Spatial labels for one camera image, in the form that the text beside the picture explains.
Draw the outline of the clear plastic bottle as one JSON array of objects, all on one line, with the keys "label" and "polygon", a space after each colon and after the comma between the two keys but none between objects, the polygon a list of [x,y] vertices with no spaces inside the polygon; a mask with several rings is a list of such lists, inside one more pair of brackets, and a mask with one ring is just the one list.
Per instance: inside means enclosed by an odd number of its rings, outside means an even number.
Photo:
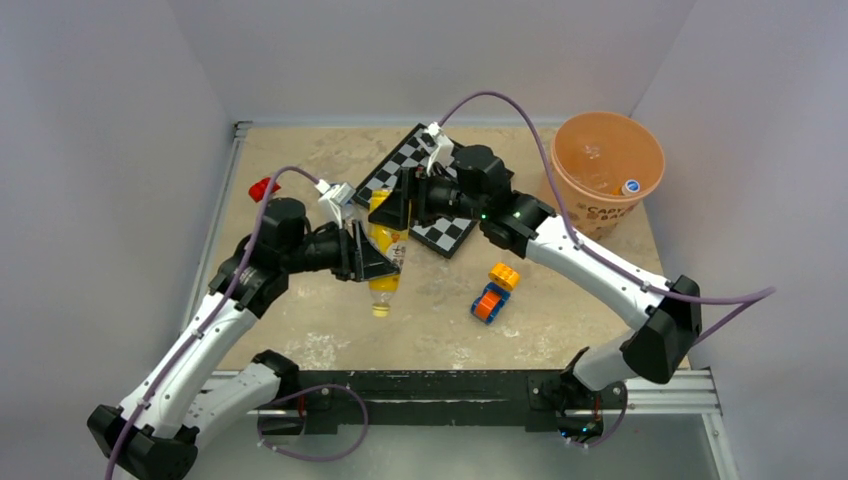
[{"label": "clear plastic bottle", "polygon": [[581,186],[598,194],[613,195],[613,190],[621,185],[611,159],[597,143],[578,147],[572,155],[569,171]]}]

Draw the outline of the orange drink bottle blue label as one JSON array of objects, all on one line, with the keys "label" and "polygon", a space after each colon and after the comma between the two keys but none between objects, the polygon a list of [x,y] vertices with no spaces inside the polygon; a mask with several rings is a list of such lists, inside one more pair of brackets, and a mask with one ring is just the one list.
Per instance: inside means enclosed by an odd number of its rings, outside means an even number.
[{"label": "orange drink bottle blue label", "polygon": [[619,187],[613,190],[612,194],[621,197],[630,197],[637,195],[641,191],[641,183],[636,179],[627,179]]}]

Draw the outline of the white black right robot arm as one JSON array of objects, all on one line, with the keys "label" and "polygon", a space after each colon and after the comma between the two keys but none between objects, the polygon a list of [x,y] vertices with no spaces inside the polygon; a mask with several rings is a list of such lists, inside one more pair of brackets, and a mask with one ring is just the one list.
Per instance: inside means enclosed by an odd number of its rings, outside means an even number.
[{"label": "white black right robot arm", "polygon": [[561,381],[564,399],[584,407],[613,383],[642,377],[666,384],[702,331],[700,287],[646,272],[578,233],[551,206],[511,186],[511,173],[482,145],[459,149],[454,175],[403,168],[388,197],[369,215],[395,230],[440,218],[478,222],[495,246],[568,278],[606,304],[627,334],[581,350]]}]

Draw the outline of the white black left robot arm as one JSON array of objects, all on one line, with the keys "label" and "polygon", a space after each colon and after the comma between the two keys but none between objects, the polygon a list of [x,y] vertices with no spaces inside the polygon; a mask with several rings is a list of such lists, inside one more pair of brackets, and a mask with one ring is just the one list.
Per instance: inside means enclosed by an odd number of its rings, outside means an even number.
[{"label": "white black left robot arm", "polygon": [[311,229],[302,202],[262,202],[253,231],[222,263],[189,325],[148,377],[118,405],[100,405],[87,426],[108,463],[138,479],[182,479],[200,450],[233,420],[261,406],[307,411],[330,384],[303,386],[298,366],[271,350],[226,384],[205,384],[223,356],[288,289],[292,275],[326,270],[342,281],[394,275],[398,267],[359,222]]}]

